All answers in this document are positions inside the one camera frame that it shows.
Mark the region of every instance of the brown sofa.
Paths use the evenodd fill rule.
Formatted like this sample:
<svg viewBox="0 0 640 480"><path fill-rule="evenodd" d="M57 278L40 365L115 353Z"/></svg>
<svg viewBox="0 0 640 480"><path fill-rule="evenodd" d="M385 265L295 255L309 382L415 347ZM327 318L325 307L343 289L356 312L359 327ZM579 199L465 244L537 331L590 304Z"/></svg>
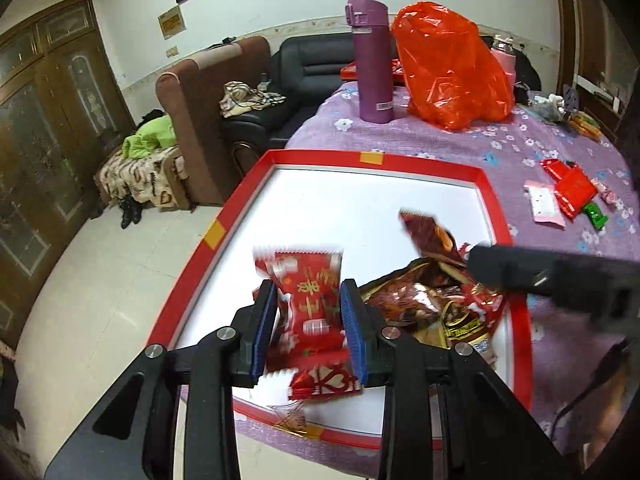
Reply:
<svg viewBox="0 0 640 480"><path fill-rule="evenodd" d="M158 78L156 95L174 122L192 202L222 204L240 182L220 134L223 85L242 81L255 88L268 72L270 57L267 40L254 36L197 52Z"/></svg>

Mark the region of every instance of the floral tablecloth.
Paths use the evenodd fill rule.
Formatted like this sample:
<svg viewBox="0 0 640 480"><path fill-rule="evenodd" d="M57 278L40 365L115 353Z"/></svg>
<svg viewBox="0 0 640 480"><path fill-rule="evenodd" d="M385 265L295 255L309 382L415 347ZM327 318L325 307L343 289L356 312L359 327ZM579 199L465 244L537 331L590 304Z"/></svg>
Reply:
<svg viewBox="0 0 640 480"><path fill-rule="evenodd" d="M407 90L396 87L396 119L366 123L358 116L357 83L346 83L291 137L287 148L381 151L477 166L498 195L516 245L640 260L638 197L625 161L606 139L597 143L543 124L522 107L514 108L503 123L473 123L452 133L408 115L408 102ZM609 216L600 232L584 214L568 221L564 230L532 220L523 184L551 184L538 164L550 157L575 161L590 178L598 177L617 193L613 209L594 199ZM530 296L528 303L534 361L531 414L548 433L559 410L588 384L600 358L620 338L591 332L586 318L554 309L543 298ZM602 405L602 392L596 393L565 417L556 431L556 446L569 451L588 442Z"/></svg>

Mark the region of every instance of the black boot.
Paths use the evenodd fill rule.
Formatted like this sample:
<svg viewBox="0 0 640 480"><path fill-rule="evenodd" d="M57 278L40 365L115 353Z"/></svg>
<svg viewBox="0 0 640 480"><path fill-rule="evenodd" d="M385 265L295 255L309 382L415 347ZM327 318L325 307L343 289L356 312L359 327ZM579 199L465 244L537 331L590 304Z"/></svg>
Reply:
<svg viewBox="0 0 640 480"><path fill-rule="evenodd" d="M129 195L129 203L131 204L131 220L134 224L137 224L142 218L142 204L131 195Z"/></svg>
<svg viewBox="0 0 640 480"><path fill-rule="evenodd" d="M133 211L129 198L129 196L126 196L124 198L118 199L118 206L122 211L122 221L120 222L120 227L122 227L123 229L126 229L133 220Z"/></svg>

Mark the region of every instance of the red tray rim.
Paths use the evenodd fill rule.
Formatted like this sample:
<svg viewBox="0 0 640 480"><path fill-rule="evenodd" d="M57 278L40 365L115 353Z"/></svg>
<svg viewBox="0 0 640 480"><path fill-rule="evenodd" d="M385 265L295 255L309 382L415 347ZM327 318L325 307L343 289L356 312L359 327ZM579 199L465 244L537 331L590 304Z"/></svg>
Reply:
<svg viewBox="0 0 640 480"><path fill-rule="evenodd" d="M475 184L482 195L496 243L513 243L502 207L495 192L480 168L432 160L416 156L391 155L382 152L345 152L338 150L270 150L252 167L224 207L212 222L197 245L190 260L182 270L173 290L164 303L148 337L147 344L162 344L172 348L188 319L200 289L209 276L216 255L225 241L233 235L234 225L241 219L247 206L260 192L266 177L276 166L309 166L331 168L360 168L383 172L417 174ZM529 311L526 298L516 296L511 300L511 326L513 330L513 393L529 409L533 390L532 349ZM274 417L257 406L234 399L234 410L249 418L273 426ZM354 447L377 449L380 437L324 428L320 440ZM441 441L434 440L434 449L440 449Z"/></svg>

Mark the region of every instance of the purple thermos lid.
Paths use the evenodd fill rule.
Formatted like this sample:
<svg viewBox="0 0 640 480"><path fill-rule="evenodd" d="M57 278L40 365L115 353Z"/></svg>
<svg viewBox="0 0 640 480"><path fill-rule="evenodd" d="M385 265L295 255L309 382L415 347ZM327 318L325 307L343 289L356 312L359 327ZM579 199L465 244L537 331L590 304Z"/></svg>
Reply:
<svg viewBox="0 0 640 480"><path fill-rule="evenodd" d="M376 0L349 0L345 12L350 27L389 26L389 8Z"/></svg>

